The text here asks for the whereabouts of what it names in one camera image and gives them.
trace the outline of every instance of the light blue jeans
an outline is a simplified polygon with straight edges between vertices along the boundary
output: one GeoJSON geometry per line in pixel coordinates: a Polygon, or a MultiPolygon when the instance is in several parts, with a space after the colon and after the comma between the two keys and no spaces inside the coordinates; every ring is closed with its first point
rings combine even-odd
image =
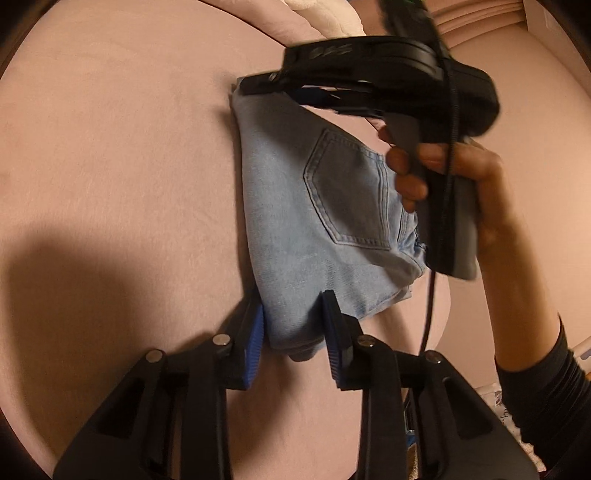
{"type": "Polygon", "coordinates": [[[287,95],[243,95],[246,234],[271,347],[295,360],[323,341],[319,294],[358,319],[407,298],[425,270],[415,215],[383,156],[287,95]]]}

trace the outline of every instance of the black clamp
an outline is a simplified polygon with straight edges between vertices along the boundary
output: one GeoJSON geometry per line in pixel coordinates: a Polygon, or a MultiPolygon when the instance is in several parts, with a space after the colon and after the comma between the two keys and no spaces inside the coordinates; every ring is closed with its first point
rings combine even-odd
{"type": "MultiPolygon", "coordinates": [[[[362,390],[357,471],[351,480],[407,480],[407,426],[421,480],[537,480],[535,466],[486,403],[438,352],[393,351],[322,294],[333,378],[362,390]],[[405,409],[402,389],[408,388],[405,409]]],[[[246,314],[196,348],[148,352],[74,438],[54,480],[170,480],[174,399],[185,389],[181,480],[231,480],[226,389],[248,389],[264,335],[255,292],[246,314]]]]}
{"type": "Polygon", "coordinates": [[[406,480],[407,422],[415,431],[421,480],[537,480],[510,432],[443,355],[393,351],[322,294],[333,378],[363,390],[358,469],[352,480],[406,480]],[[408,417],[402,402],[408,388],[408,417]]]}
{"type": "Polygon", "coordinates": [[[261,299],[187,352],[148,352],[76,435],[54,480],[170,480],[175,398],[182,409],[181,479],[230,480],[226,389],[247,390],[264,335],[261,299]]]}

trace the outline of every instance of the finger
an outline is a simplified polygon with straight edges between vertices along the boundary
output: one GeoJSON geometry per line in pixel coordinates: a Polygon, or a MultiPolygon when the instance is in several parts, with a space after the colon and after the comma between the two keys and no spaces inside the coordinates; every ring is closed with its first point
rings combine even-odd
{"type": "Polygon", "coordinates": [[[417,204],[414,200],[408,200],[403,198],[402,208],[404,208],[408,213],[413,213],[417,208],[417,204]]]}
{"type": "Polygon", "coordinates": [[[394,143],[392,142],[392,136],[390,136],[390,132],[388,132],[387,127],[382,127],[378,130],[378,138],[386,143],[389,143],[390,145],[394,143]]]}
{"type": "Polygon", "coordinates": [[[408,154],[398,147],[392,147],[386,154],[386,164],[399,175],[406,175],[410,170],[408,154]]]}
{"type": "Polygon", "coordinates": [[[424,200],[427,198],[427,184],[414,175],[396,175],[394,188],[407,200],[424,200]]]}
{"type": "MultiPolygon", "coordinates": [[[[430,170],[444,173],[447,145],[421,144],[418,146],[418,157],[423,165],[430,170]]],[[[498,155],[474,145],[458,143],[454,149],[452,173],[476,181],[493,176],[499,168],[498,155]]]]}

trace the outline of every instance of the black device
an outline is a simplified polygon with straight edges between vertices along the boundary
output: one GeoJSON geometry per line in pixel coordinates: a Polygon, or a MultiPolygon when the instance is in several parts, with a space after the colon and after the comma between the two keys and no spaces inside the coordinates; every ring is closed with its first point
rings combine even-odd
{"type": "Polygon", "coordinates": [[[495,87],[485,72],[451,58],[422,2],[382,0],[382,10],[395,36],[286,48],[281,70],[246,77],[240,89],[245,95],[285,92],[302,105],[384,119],[394,143],[409,153],[411,172],[429,187],[429,197],[417,205],[427,265],[472,280],[478,242],[474,182],[446,181],[423,167],[416,149],[421,142],[449,144],[484,134],[499,114],[495,87]]]}
{"type": "MultiPolygon", "coordinates": [[[[333,291],[320,301],[336,385],[363,391],[351,480],[407,480],[407,420],[421,480],[537,480],[521,446],[443,355],[393,351],[342,314],[333,291]],[[408,418],[402,388],[409,389],[408,418]]],[[[187,396],[180,410],[180,480],[231,480],[225,389],[250,386],[262,338],[255,292],[243,317],[194,349],[148,352],[78,432],[54,480],[170,480],[181,388],[187,396]]]]}
{"type": "Polygon", "coordinates": [[[251,386],[263,337],[255,290],[243,316],[197,347],[148,352],[72,440],[53,480],[170,480],[175,411],[182,417],[180,478],[230,480],[226,389],[251,386]],[[184,406],[175,408],[181,392],[184,406]]]}

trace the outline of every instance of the back pocket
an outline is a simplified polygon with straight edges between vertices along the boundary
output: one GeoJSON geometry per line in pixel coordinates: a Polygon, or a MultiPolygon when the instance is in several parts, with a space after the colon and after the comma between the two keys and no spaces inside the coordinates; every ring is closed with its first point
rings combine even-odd
{"type": "Polygon", "coordinates": [[[390,249],[388,175],[379,154],[325,129],[304,169],[304,181],[333,242],[390,249]]]}

